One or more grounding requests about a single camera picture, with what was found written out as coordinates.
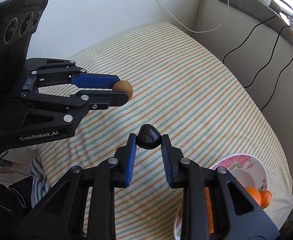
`silver rivet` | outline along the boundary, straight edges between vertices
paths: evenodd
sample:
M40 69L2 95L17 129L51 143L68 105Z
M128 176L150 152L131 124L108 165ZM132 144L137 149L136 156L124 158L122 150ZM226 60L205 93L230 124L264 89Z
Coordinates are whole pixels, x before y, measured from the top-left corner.
M71 122L73 120L73 117L70 114L66 114L64 116L63 120L66 121L66 122Z
M73 166L71 168L72 173L78 173L81 170L80 166Z
M108 162L109 162L110 164L116 164L116 163L118 162L118 159L112 157L112 158L110 158L110 159L108 160Z
M188 159L188 158L182 158L180 161L183 164L189 164L190 163L190 159Z
M88 100L89 97L88 97L87 95L82 95L82 96L81 96L81 99L82 99L82 100Z
M225 173L226 173L226 168L224 168L224 167L218 167L218 168L217 168L217 171L218 171L219 173L225 174Z

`black cable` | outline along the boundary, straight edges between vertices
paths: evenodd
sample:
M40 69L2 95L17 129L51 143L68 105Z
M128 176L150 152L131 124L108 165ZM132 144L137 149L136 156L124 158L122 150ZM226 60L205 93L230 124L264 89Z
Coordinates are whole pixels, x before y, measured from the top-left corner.
M2 159L4 156L6 156L8 154L8 152L9 152L9 150L7 150L6 153L0 157L0 159Z
M29 175L30 175L30 173L29 173L29 174L24 174L24 173L19 172L19 171L2 171L2 172L0 172L0 174L1 174L1 173L5 173L5 172L16 172L16 173L20 173L20 174L22 174L22 175L24 175L24 176L29 176Z
M241 43L241 45L240 45L239 47L241 47L241 46L242 46L242 45L248 40L248 38L251 36L252 32L254 31L254 29L255 29L256 27L258 27L259 25L261 25L261 24L263 24L263 23L266 23L266 22L269 21L269 20L272 20L273 18L275 18L275 17L277 17L277 16L278 16L278 15L274 15L274 16L272 16L271 18L265 20L264 22L261 22L261 23L255 25L255 26L253 27L253 29L251 30L250 34L246 37L246 39ZM224 64L224 60L225 60L225 58L227 57L227 55L229 55L231 52L237 50L239 47L237 47L237 48L235 48L235 49L232 49L229 53L227 53L227 54L224 56L223 61L222 61L223 64Z
M275 89L276 89L276 85L278 84L278 81L279 81L279 78L280 78L280 75L282 74L282 72L291 64L291 62L293 61L293 57L291 58L290 62L280 71L280 74L278 75L278 79L276 80L276 83L275 83L275 87L274 87L274 90L273 90L273 93L269 99L269 101L267 101L267 103L265 104L265 106L263 106L261 108L260 111L262 111L266 106L267 104L271 101L271 98L273 97L274 93L275 93Z
M251 84L248 85L248 86L246 86L246 87L244 87L244 88L248 88L248 87L250 87L250 86L253 84L253 82L255 81L257 75L258 75L258 74L259 74L259 73L260 73L260 72L261 72L261 71L262 71L262 70L263 70L263 69L264 69L264 68L265 68L270 62L271 62L272 57L273 57L273 54L274 54L274 51L275 51L276 44L278 43L278 40L279 40L279 37L280 37L280 34L281 34L282 30L283 30L284 28L286 28L286 27L290 28L289 25L285 25L285 26L283 26L283 27L281 28L281 30L279 31L278 37L276 38L275 44L274 44L274 46L273 46L272 54L271 54L271 57L270 57L268 63L266 63L262 68L260 68L260 70L255 74L255 76L254 76L254 78L253 78Z

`camera lens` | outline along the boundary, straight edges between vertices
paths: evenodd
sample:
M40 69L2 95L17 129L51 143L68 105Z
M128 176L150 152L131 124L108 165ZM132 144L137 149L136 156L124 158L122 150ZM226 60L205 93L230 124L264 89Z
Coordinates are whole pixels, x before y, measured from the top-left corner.
M33 23L32 23L32 27L34 28L34 26L36 26L40 20L40 15L41 13L38 12L37 15L34 17Z
M32 13L28 13L24 19L22 20L21 27L20 27L20 35L24 35L28 30L32 19Z
M8 24L7 26L7 29L5 30L5 44L8 44L14 34L15 34L15 31L17 30L17 26L18 26L18 19L17 18L14 18L11 20L11 22Z

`floral bowl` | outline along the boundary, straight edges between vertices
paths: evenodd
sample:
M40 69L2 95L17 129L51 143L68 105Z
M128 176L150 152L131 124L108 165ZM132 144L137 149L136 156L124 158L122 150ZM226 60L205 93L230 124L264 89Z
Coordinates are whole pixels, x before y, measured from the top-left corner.
M215 163L210 169L225 167L233 176L235 176L243 187L254 187L259 191L267 190L267 175L263 164L254 156L239 153L230 155ZM175 240L181 238L182 227L182 207L181 202L173 225L173 235Z

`striped tablecloth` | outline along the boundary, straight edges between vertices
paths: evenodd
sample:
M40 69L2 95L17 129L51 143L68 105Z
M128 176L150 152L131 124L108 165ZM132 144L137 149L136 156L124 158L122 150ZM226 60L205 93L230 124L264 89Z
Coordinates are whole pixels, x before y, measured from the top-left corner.
M150 123L168 133L185 157L204 167L235 153L256 156L274 196L265 211L281 227L293 207L282 147L245 89L201 44L161 23L110 38L72 60L89 73L116 74L129 81L134 94L122 107L91 111L73 138L41 146L41 163L51 185L74 165L88 168L113 156L130 132ZM77 90L62 85L41 92L68 96ZM166 183L160 148L138 148L131 186L115 194L117 239L173 239L181 199L181 190Z

